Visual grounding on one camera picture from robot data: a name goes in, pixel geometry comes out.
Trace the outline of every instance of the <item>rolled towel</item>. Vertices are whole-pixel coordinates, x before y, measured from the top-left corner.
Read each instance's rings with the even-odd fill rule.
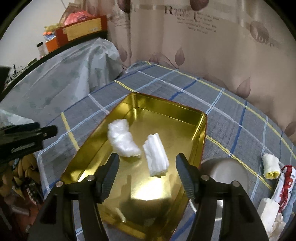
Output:
[[[118,119],[108,125],[108,139],[113,150],[119,156],[139,156],[141,150],[134,143],[131,133],[128,131],[128,121]]]
[[[158,133],[149,135],[143,148],[150,176],[164,176],[168,170],[169,162]]]
[[[264,153],[262,162],[264,166],[264,177],[267,179],[277,179],[281,173],[279,159],[272,154]]]

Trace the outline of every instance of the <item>white cloth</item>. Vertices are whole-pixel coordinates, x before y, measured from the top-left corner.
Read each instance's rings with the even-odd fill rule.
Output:
[[[150,176],[164,176],[168,170],[169,162],[158,133],[149,135],[143,148]]]
[[[5,110],[0,110],[0,128],[4,126],[10,126],[10,125],[16,125],[16,126],[24,125],[24,124],[29,124],[33,122],[34,121],[31,119],[9,113]]]
[[[267,179],[277,179],[281,173],[279,159],[272,154],[264,153],[262,162],[264,166],[264,177]]]
[[[113,150],[119,156],[139,156],[141,150],[134,143],[131,133],[128,131],[128,121],[118,119],[108,125],[108,139]]]
[[[261,199],[257,212],[268,236],[272,235],[272,225],[274,224],[278,211],[279,204],[277,202],[270,198]]]
[[[281,171],[278,184],[271,199],[279,203],[279,212],[287,206],[295,184],[296,171],[292,166],[285,166]]]
[[[281,213],[277,213],[276,219],[272,225],[272,234],[269,236],[269,241],[277,241],[281,235],[286,223],[283,221]]]

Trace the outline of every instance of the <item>gold metal tray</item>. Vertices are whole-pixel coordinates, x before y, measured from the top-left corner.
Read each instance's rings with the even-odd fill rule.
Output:
[[[89,136],[63,173],[66,184],[94,174],[112,153],[108,124],[126,118],[142,155],[120,158],[109,198],[98,204],[102,220],[140,239],[169,240],[185,211],[188,199],[176,170],[176,155],[184,153],[199,166],[205,140],[205,113],[154,96],[131,93],[121,101]],[[143,144],[158,133],[169,159],[166,176],[150,177]]]

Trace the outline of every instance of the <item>folded white towel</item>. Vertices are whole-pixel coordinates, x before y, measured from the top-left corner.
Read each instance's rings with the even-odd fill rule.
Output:
[[[272,154],[264,153],[262,162],[264,166],[264,177],[267,179],[277,179],[281,173],[279,159]]]
[[[119,156],[131,157],[141,154],[141,150],[134,143],[133,137],[128,131],[128,121],[126,119],[115,120],[108,125],[108,139],[113,150]]]
[[[158,133],[149,135],[143,148],[150,176],[164,176],[168,170],[169,162]]]
[[[257,212],[261,218],[268,237],[272,235],[272,225],[279,211],[279,204],[270,198],[263,198],[260,201]]]

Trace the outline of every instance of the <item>yellow stripe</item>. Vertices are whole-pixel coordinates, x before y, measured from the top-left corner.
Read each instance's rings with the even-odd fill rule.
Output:
[[[165,69],[169,69],[169,70],[172,70],[172,69],[170,69],[170,68],[167,68],[167,67],[164,67],[164,66],[161,66],[161,65],[158,65],[158,64],[156,64],[157,66],[159,66],[159,67],[162,67],[162,68],[165,68]],[[209,87],[211,87],[211,88],[213,88],[214,90],[217,90],[217,91],[220,91],[218,88],[216,88],[215,86],[212,86],[212,85],[210,85],[210,84],[208,84],[208,83],[206,83],[206,82],[204,82],[204,81],[202,81],[202,80],[198,80],[198,79],[196,79],[196,78],[194,78],[194,77],[192,77],[192,76],[190,76],[190,75],[187,75],[187,74],[184,74],[184,73],[181,73],[181,72],[179,72],[179,71],[176,71],[176,72],[178,72],[179,74],[182,74],[182,75],[185,75],[185,76],[187,76],[187,77],[189,77],[189,78],[191,78],[191,79],[195,79],[195,80],[197,80],[198,82],[200,82],[200,83],[202,83],[202,84],[204,84],[204,85],[206,85],[206,86],[209,86]],[[226,95],[227,97],[229,97],[230,99],[232,99],[232,100],[234,100],[235,102],[237,102],[238,104],[240,104],[241,106],[245,106],[243,103],[241,103],[239,100],[237,100],[236,98],[234,98],[234,97],[232,97],[231,95],[229,95],[229,94],[227,94],[226,92],[222,92],[224,95]],[[246,109],[248,110],[248,111],[250,111],[250,112],[252,112],[254,115],[256,115],[260,120],[262,120],[262,121],[264,121],[265,122],[265,118],[263,118],[261,115],[259,115],[256,111],[254,111],[254,110],[252,110],[250,107],[248,107],[248,106],[246,106]],[[272,126],[271,126],[271,124],[269,124],[269,123],[267,123],[267,125],[270,127],[270,129],[272,129],[272,131],[275,133],[275,134],[277,134],[278,136],[279,136],[279,138],[282,140],[282,142],[285,144],[285,146],[288,148],[288,150],[291,152],[291,154],[292,154],[292,156],[296,159],[296,155],[294,154],[294,152],[292,151],[292,149],[289,147],[289,145],[287,144],[287,142],[284,140],[284,138],[280,135],[280,133],[278,133],[277,131],[276,131],[276,129],[275,128],[273,128]]]
[[[64,122],[64,125],[66,127],[67,132],[69,131],[68,135],[70,137],[70,140],[72,141],[76,151],[78,151],[79,150],[79,145],[78,145],[77,141],[75,140],[75,137],[74,137],[73,133],[70,131],[70,127],[69,127],[69,124],[67,122],[67,119],[66,119],[66,116],[65,116],[64,112],[61,113],[61,117],[62,117],[62,120]]]
[[[127,87],[125,84],[121,83],[120,81],[118,80],[115,80],[114,82],[120,84],[122,87],[126,88],[127,90],[131,91],[131,92],[135,92],[133,89]]]
[[[226,149],[224,146],[222,146],[218,141],[216,141],[215,139],[213,139],[212,137],[206,135],[206,138],[208,140],[210,140],[211,142],[213,142],[214,144],[216,144],[218,147],[220,147],[225,153],[227,153],[228,155],[230,155],[230,151],[228,149]],[[264,180],[264,178],[260,175],[258,175],[258,173],[256,173],[254,170],[252,170],[248,165],[246,165],[243,161],[241,161],[240,159],[238,159],[235,155],[231,155],[234,159],[236,159],[240,164],[242,164],[244,166],[245,169],[247,169],[249,172],[251,172],[254,176],[259,177],[259,179],[264,183],[264,185],[266,187],[268,187],[270,190],[272,190],[272,187]]]

